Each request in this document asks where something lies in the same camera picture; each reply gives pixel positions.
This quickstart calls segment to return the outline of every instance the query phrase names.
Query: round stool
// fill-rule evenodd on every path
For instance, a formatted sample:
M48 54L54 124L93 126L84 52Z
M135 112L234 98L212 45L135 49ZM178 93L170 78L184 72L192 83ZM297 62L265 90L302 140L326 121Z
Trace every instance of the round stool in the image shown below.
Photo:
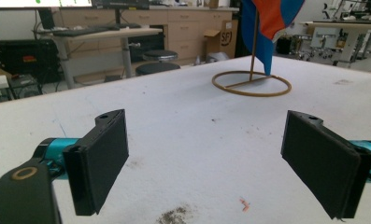
M175 69L180 69L180 66L175 63L166 63L176 60L178 54L172 50L157 49L145 52L142 58L146 61L159 61L158 63L145 63L136 68L137 76L145 76L154 73L160 73Z

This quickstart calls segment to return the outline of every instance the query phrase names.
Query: black chair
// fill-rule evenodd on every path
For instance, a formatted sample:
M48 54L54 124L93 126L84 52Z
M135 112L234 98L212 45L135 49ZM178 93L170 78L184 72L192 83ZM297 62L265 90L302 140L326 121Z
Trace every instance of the black chair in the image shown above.
M180 66L175 63L168 63L176 60L178 54L172 50L157 49L145 52L142 58L146 61L158 61L157 63L145 63L136 68L136 76L145 76L154 73L160 73L175 69L180 69Z

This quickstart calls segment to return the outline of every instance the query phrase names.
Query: flag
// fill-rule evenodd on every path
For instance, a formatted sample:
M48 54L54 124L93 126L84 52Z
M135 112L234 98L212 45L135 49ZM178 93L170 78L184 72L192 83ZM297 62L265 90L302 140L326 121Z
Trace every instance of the flag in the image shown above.
M243 0L241 29L249 51L254 41L255 14L259 12L255 56L264 64L264 73L270 75L275 34L293 22L305 0Z

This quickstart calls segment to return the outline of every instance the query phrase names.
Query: gold ring stand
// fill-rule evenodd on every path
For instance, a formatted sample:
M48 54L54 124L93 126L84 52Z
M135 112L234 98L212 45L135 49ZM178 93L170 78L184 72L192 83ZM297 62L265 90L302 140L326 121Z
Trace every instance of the gold ring stand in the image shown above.
M258 16L258 11L257 11L256 14L255 14L254 41L252 43L252 59L251 59L251 69L250 69L250 71L229 71L229 72L218 73L217 75L215 75L212 78L212 84L214 84L214 86L216 86L217 88L219 88L223 91L228 91L230 93L234 93L234 94L245 95L245 96L256 96L256 97L280 96L280 95L284 95L284 94L291 91L292 85L286 79L284 79L282 77L278 77L278 76L273 76L273 75L269 76L265 73L254 71L255 51L256 51L257 34L258 34L258 23L259 23L259 16ZM248 81L239 82L239 83L228 85L228 86L222 86L216 80L218 77L222 77L222 76L226 76L226 75L238 75L238 74L250 74L250 79ZM259 76L264 76L264 77L253 79L252 78L253 75L259 75ZM250 92L250 91L238 91L238 90L235 89L235 87L244 86L244 85L247 85L247 84L252 84L254 82L261 81L261 80L268 79L268 78L274 78L276 80L279 80L279 81L283 82L287 86L287 90L277 91L277 92L269 92L269 93L257 93L257 92Z

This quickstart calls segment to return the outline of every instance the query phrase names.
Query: drawer handle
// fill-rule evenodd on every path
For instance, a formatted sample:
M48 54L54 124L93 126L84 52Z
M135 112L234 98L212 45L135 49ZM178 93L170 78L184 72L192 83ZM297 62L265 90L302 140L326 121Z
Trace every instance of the drawer handle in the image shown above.
M85 16L86 20L98 20L97 16Z

